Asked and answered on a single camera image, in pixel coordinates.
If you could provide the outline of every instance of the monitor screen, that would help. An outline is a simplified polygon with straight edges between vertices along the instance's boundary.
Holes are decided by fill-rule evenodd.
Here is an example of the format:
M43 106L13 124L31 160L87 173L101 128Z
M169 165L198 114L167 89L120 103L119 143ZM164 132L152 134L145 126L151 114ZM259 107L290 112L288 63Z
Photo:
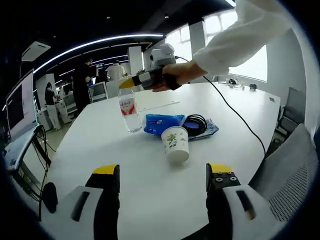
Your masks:
M6 99L7 121L11 138L37 124L33 97L33 72L19 82Z

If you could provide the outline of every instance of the paper cup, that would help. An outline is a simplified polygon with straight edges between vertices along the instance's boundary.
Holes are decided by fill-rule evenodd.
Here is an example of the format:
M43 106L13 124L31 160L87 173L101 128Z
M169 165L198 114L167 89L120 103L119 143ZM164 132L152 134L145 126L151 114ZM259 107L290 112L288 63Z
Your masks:
M165 153L172 164L181 164L189 158L188 132L181 126L172 126L161 134Z

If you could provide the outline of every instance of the person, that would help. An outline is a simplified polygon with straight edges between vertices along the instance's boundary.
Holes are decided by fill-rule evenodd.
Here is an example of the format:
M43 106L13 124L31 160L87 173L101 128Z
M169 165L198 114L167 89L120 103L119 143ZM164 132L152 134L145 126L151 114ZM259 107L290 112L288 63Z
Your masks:
M119 60L116 60L113 65L106 69L106 71L107 75L111 78L111 81L118 81L126 74L125 68L119 64Z
M206 74L227 74L230 67L243 64L290 29L282 6L275 0L237 0L235 10L238 19L233 25L196 52L190 62L166 65L162 73L176 76L180 85ZM153 86L153 92L168 89L164 80Z
M44 93L45 106L49 115L49 119L53 125L53 128L58 131L60 130L61 126L58 119L58 112L56 109L54 98L58 99L58 96L55 95L55 92L52 90L51 83L48 82L45 87L45 93Z
M88 92L88 83L90 78L94 76L89 65L92 63L92 57L85 55L82 64L75 68L73 72L73 96L78 114L90 104L90 96Z

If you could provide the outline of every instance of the desk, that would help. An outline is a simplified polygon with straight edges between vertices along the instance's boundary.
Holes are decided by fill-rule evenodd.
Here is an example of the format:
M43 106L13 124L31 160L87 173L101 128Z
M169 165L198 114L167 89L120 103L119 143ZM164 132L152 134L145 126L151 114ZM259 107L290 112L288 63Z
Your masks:
M248 87L215 85L268 149L280 98ZM66 133L48 181L54 182L62 198L76 186L84 186L95 168L119 164L118 239L182 239L208 223L206 163L226 164L242 184L248 184L263 160L263 148L209 83L160 93L141 91L136 93L136 102L141 117L201 114L211 118L219 131L190 142L189 159L172 168L159 137L142 130L127 132L118 98L96 102L83 110Z

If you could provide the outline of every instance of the black ceiling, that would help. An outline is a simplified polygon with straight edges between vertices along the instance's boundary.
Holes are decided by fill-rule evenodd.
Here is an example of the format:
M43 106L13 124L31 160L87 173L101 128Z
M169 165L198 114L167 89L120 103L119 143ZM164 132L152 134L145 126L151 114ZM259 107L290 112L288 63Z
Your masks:
M0 16L4 24L4 43L0 46L1 92L19 79L19 58L34 41L51 49L34 62L22 63L21 74L37 68L64 51L94 40L131 33L167 34L186 23L195 23L208 14L226 10L231 6L225 0L113 0L113 1L50 1L27 2L8 6ZM128 38L94 44L70 52L39 70L36 79L47 71L60 75L74 68L74 56L92 51L93 60L125 55L128 46L107 46L141 43L148 44L160 38Z

